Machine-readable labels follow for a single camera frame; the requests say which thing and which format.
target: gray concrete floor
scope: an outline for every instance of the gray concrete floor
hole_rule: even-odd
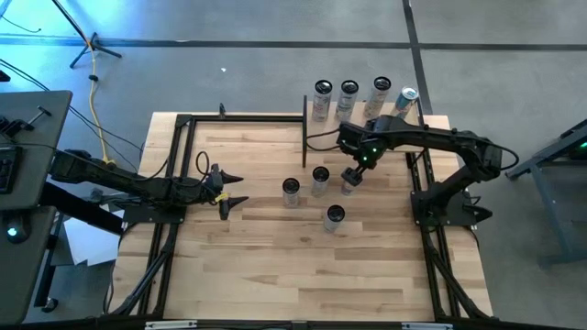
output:
[[[400,0],[169,2],[63,1],[87,33],[105,38],[201,40],[408,40]],[[413,0],[421,42],[585,43],[579,0]],[[51,2],[13,1],[6,17],[42,28],[45,35],[74,36]],[[23,33],[0,20],[0,33]],[[78,47],[0,45],[0,57],[54,90],[73,91],[72,105],[89,115],[91,70],[86,55],[68,64]],[[410,50],[402,49],[154,49],[117,48],[123,59],[99,53],[96,109],[104,127],[140,145],[154,111],[296,111],[317,79],[376,75],[415,85]],[[433,111],[459,129],[487,136],[526,159],[585,118],[587,52],[424,51]],[[36,90],[17,77],[0,92]],[[367,88],[360,90],[365,98]],[[110,142],[138,166],[138,153]],[[59,147],[100,156],[98,140],[77,118],[67,119]],[[111,152],[120,166],[129,166]],[[553,174],[551,179],[562,180]],[[79,195],[91,185],[64,185]],[[587,327],[587,262],[541,269],[537,257],[558,252],[555,235],[529,178],[504,177],[472,187],[494,211],[480,225],[485,276],[495,315],[516,322]],[[109,265],[60,269],[51,296],[60,307],[32,310],[27,321],[97,315]]]

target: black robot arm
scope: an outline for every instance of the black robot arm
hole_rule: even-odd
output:
[[[194,178],[145,178],[101,159],[93,159],[87,151],[57,151],[50,168],[51,178],[58,182],[93,182],[137,196],[148,206],[170,209],[190,204],[218,204],[220,218],[228,219],[230,209],[249,197],[228,198],[222,195],[224,185],[243,179],[228,175],[213,164],[204,181]]]
[[[370,120],[365,127],[344,122],[338,130],[340,150],[358,162],[357,168],[347,168],[342,173],[343,179],[354,186],[362,181],[365,170],[375,168],[377,160],[387,149],[411,145],[451,151],[462,157],[465,166],[445,181],[435,182],[425,192],[412,193],[418,224],[474,225],[492,215],[489,210],[467,203],[466,196],[461,193],[474,182],[487,182],[500,174],[502,149],[488,138],[478,137],[470,131],[413,126],[390,115]],[[446,215],[447,209],[453,207],[458,211],[450,212],[451,218],[455,218],[451,222]]]

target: tripod stand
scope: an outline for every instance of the tripod stand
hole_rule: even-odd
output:
[[[77,63],[77,61],[79,61],[80,58],[85,54],[88,47],[92,47],[92,50],[101,50],[104,53],[110,54],[112,56],[116,56],[119,59],[122,58],[122,55],[118,54],[117,52],[114,52],[110,49],[106,49],[102,46],[96,45],[96,42],[97,42],[96,39],[97,39],[98,35],[95,32],[92,34],[92,37],[89,40],[87,40],[84,33],[82,32],[82,29],[80,28],[80,26],[77,25],[77,23],[73,20],[73,18],[70,16],[70,14],[65,10],[65,8],[63,8],[63,6],[59,3],[59,0],[52,0],[52,1],[53,1],[53,4],[55,4],[57,6],[59,11],[61,11],[61,13],[65,16],[65,18],[67,18],[67,20],[70,22],[72,27],[75,28],[75,31],[77,32],[78,35],[80,35],[80,37],[83,39],[83,42],[85,43],[85,47],[83,47],[80,54],[75,59],[73,59],[72,63],[70,64],[70,68],[73,69],[73,66],[75,66],[75,63]]]

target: blue can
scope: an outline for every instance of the blue can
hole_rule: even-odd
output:
[[[395,101],[395,107],[392,111],[393,116],[405,119],[405,116],[412,108],[415,100],[417,100],[419,94],[415,88],[404,87],[397,100]]]

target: yellow cable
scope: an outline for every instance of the yellow cable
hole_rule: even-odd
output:
[[[90,40],[84,35],[82,32],[82,37],[85,40],[85,43],[88,45],[90,49],[90,54],[92,54],[92,75],[95,75],[95,55],[94,49],[92,48],[92,43]],[[100,122],[98,121],[98,115],[94,110],[94,92],[95,92],[95,81],[92,80],[92,87],[90,87],[90,97],[88,98],[88,103],[90,104],[90,111],[92,112],[92,117],[94,118],[94,123],[98,127],[98,135],[100,136],[100,143],[102,144],[102,161],[106,164],[114,163],[113,159],[108,158],[108,154],[106,153],[106,144],[104,142],[104,136],[102,134],[102,127],[100,126]]]

